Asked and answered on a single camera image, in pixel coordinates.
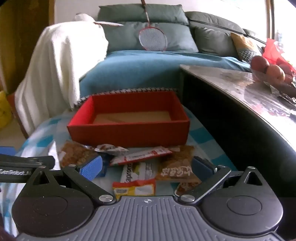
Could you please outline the brown spicy snack packet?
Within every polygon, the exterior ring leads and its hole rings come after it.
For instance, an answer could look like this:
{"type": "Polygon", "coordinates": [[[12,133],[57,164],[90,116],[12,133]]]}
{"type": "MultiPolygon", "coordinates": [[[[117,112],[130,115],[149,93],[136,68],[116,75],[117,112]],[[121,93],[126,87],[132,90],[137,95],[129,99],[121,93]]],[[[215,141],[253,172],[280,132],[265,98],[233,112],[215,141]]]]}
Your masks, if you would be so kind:
{"type": "Polygon", "coordinates": [[[67,140],[58,152],[60,167],[64,168],[70,164],[81,165],[98,157],[98,153],[86,146],[67,140]]]}

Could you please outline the dark brown small packet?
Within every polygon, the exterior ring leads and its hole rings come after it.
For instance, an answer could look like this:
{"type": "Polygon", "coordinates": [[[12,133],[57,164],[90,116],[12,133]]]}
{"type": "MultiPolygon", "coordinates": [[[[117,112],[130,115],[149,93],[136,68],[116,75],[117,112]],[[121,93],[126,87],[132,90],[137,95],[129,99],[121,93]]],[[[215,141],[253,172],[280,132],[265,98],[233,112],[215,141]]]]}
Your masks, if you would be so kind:
{"type": "Polygon", "coordinates": [[[201,182],[198,183],[180,183],[175,189],[175,196],[179,197],[186,192],[194,189],[196,186],[200,185],[201,182]]]}

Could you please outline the brown noodle snack packet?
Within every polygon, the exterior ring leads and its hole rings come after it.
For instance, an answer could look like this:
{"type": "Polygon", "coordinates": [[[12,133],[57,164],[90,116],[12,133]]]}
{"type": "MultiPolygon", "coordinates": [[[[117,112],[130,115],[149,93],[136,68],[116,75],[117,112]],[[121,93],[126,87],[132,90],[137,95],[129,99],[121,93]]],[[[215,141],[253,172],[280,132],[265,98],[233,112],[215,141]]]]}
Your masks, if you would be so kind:
{"type": "Polygon", "coordinates": [[[169,148],[171,154],[164,156],[158,163],[156,180],[201,183],[201,180],[192,171],[192,160],[194,157],[194,146],[177,146],[169,148]]]}

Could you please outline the white duck gizzard packet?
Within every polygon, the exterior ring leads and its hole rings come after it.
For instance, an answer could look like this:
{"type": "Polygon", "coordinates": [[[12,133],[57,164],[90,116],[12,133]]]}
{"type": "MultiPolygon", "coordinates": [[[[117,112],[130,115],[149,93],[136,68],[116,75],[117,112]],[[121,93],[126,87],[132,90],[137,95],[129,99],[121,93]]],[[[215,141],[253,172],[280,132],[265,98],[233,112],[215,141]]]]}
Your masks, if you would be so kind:
{"type": "Polygon", "coordinates": [[[83,147],[98,153],[105,153],[113,156],[123,156],[129,152],[129,150],[126,148],[114,146],[111,144],[102,144],[98,145],[97,147],[83,145],[83,147]]]}

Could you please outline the red yellow snack packet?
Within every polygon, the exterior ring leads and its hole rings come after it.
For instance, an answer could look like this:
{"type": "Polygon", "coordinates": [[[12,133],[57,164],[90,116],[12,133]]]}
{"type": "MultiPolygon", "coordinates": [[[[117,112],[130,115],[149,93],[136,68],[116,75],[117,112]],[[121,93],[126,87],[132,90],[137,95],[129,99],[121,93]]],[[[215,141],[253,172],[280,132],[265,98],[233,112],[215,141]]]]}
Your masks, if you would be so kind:
{"type": "Polygon", "coordinates": [[[154,196],[155,179],[136,180],[127,183],[113,182],[112,189],[117,200],[123,196],[154,196]]]}

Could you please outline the white green apron packet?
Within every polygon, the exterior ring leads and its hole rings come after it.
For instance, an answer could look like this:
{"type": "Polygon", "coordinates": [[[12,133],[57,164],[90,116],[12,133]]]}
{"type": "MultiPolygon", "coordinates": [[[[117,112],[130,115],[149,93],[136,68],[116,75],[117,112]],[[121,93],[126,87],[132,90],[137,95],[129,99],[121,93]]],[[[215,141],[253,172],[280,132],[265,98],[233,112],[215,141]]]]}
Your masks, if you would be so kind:
{"type": "Polygon", "coordinates": [[[124,165],[120,183],[130,183],[138,180],[150,180],[155,178],[158,171],[156,161],[130,163],[124,165]]]}

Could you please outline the red white stick packet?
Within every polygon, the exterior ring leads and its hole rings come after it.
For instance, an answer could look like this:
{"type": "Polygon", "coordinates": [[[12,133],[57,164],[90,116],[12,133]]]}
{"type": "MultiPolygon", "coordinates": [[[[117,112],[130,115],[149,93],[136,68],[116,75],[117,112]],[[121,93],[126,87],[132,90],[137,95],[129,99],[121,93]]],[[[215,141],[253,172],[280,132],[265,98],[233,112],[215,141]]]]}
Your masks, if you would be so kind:
{"type": "Polygon", "coordinates": [[[118,156],[110,161],[110,166],[126,165],[134,162],[142,162],[145,160],[171,155],[173,152],[164,147],[156,147],[149,150],[130,153],[124,156],[118,156]]]}

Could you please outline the blue white checkered cloth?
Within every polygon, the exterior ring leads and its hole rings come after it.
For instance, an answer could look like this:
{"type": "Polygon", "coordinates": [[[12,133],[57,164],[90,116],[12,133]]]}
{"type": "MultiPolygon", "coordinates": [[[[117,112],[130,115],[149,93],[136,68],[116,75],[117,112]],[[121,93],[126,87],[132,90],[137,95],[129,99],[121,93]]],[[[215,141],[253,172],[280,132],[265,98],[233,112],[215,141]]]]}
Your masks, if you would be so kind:
{"type": "MultiPolygon", "coordinates": [[[[184,108],[184,110],[190,120],[187,145],[195,147],[195,155],[209,160],[214,165],[221,164],[236,170],[224,150],[201,122],[189,109],[184,108]]],[[[36,157],[50,154],[56,159],[57,152],[62,148],[65,141],[70,139],[67,124],[73,115],[73,112],[67,112],[43,122],[24,142],[16,155],[36,157]]],[[[11,208],[23,187],[23,183],[1,183],[1,214],[4,229],[14,237],[18,235],[18,231],[11,216],[11,208]]]]}

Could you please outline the yellow bag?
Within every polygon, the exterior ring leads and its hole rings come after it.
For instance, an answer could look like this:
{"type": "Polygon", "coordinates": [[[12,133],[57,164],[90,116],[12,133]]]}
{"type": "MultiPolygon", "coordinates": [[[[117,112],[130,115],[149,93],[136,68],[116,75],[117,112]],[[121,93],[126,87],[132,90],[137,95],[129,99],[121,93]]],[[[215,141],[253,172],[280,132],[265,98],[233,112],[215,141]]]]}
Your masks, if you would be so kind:
{"type": "Polygon", "coordinates": [[[2,90],[0,92],[0,129],[7,126],[12,119],[11,106],[6,98],[6,93],[2,90]]]}

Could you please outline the red cardboard box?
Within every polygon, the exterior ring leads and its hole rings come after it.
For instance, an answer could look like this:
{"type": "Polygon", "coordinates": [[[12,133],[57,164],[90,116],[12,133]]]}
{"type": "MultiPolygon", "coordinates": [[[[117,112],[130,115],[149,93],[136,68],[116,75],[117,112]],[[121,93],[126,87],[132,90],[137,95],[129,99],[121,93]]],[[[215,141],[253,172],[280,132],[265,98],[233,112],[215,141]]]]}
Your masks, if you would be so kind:
{"type": "Polygon", "coordinates": [[[67,125],[72,140],[96,147],[173,147],[187,142],[190,121],[173,91],[90,96],[67,125]]]}

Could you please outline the white fluffy blanket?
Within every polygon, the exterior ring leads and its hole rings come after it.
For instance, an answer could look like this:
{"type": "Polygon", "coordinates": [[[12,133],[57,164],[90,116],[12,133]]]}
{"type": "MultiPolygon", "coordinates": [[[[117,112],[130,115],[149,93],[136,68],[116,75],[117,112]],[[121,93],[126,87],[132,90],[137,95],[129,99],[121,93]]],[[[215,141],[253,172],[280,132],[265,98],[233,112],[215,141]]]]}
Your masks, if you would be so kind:
{"type": "Polygon", "coordinates": [[[87,14],[46,27],[15,92],[18,117],[28,135],[45,120],[73,108],[80,79],[107,55],[102,25],[87,14]]]}

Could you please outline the marble coffee table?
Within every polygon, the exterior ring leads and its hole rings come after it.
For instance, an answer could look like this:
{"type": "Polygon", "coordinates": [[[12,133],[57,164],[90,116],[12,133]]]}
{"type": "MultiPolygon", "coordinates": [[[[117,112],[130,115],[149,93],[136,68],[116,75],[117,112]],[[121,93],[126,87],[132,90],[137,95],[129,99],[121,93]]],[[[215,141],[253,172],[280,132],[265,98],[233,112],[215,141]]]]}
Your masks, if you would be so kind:
{"type": "Polygon", "coordinates": [[[250,111],[295,149],[295,106],[269,84],[249,72],[195,65],[180,68],[250,111]]]}

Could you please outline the glass fruit bowl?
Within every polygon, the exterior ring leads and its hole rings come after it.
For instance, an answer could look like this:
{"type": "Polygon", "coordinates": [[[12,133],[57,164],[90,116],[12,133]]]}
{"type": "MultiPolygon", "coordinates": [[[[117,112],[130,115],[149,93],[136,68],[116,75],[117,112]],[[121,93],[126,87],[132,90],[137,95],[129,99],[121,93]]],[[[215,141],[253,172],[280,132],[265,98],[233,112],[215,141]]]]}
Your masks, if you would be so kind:
{"type": "Polygon", "coordinates": [[[262,72],[251,69],[253,76],[260,82],[270,87],[272,94],[280,97],[292,105],[295,105],[295,87],[284,82],[280,82],[274,77],[266,75],[262,72]]]}

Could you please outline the teal sofa cover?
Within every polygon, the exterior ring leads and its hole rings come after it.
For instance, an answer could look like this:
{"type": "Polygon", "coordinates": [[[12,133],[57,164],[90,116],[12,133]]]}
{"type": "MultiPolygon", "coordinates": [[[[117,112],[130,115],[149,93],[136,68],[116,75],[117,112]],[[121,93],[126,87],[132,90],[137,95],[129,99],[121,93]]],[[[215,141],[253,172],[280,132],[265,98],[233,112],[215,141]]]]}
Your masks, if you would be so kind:
{"type": "Polygon", "coordinates": [[[249,64],[234,57],[192,52],[115,51],[81,78],[80,96],[135,88],[177,89],[181,64],[250,71],[249,64]]]}

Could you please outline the orange patterned pillow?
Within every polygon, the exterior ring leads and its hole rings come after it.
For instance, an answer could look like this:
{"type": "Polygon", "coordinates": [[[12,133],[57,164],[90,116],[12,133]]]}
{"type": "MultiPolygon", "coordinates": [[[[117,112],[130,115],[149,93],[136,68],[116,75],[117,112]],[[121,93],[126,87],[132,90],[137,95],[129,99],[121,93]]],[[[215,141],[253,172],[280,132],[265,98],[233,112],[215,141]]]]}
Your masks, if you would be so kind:
{"type": "Polygon", "coordinates": [[[236,33],[231,33],[230,36],[242,62],[250,64],[253,57],[262,55],[259,47],[251,38],[236,33]]]}

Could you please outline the red plastic bag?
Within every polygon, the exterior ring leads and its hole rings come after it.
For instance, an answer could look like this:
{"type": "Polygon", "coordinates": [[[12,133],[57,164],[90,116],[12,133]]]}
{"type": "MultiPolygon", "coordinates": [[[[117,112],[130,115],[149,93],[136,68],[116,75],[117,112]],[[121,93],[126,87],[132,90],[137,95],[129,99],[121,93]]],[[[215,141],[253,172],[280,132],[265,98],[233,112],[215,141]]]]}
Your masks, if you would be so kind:
{"type": "Polygon", "coordinates": [[[292,61],[288,59],[286,53],[279,46],[279,42],[274,39],[267,38],[262,56],[271,64],[287,64],[288,66],[293,66],[292,61]]]}

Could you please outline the dark grey cushion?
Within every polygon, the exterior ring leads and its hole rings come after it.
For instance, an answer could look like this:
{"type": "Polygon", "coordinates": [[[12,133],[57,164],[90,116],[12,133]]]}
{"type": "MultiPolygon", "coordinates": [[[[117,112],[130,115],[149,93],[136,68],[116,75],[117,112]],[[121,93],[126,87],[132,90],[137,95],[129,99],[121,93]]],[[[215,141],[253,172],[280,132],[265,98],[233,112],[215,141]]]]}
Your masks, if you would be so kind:
{"type": "Polygon", "coordinates": [[[199,11],[187,11],[185,15],[200,53],[220,57],[239,58],[231,33],[242,35],[255,44],[255,50],[263,53],[266,42],[255,33],[241,28],[236,23],[222,17],[199,11]]]}

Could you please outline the red badminton racket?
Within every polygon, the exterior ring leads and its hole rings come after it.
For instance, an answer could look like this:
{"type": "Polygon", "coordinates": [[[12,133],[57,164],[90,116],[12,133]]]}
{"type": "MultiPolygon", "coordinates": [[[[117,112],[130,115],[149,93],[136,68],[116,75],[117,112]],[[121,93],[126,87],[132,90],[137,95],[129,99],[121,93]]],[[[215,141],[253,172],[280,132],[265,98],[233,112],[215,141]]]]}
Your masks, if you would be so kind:
{"type": "Polygon", "coordinates": [[[141,0],[141,3],[148,26],[140,30],[138,34],[139,42],[147,51],[165,51],[168,45],[165,33],[159,28],[152,27],[145,0],[141,0]]]}

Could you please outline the green-grey back cushion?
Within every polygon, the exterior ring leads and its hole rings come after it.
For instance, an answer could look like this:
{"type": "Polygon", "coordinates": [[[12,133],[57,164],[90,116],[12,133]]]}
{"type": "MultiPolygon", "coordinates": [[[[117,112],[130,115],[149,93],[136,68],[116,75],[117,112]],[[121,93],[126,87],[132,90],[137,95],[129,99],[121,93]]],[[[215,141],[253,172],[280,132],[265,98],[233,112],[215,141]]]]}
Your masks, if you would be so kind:
{"type": "Polygon", "coordinates": [[[165,34],[167,51],[198,52],[189,21],[180,4],[147,4],[146,9],[141,4],[100,6],[97,20],[121,24],[103,26],[108,52],[144,50],[138,36],[148,26],[158,28],[165,34]]]}

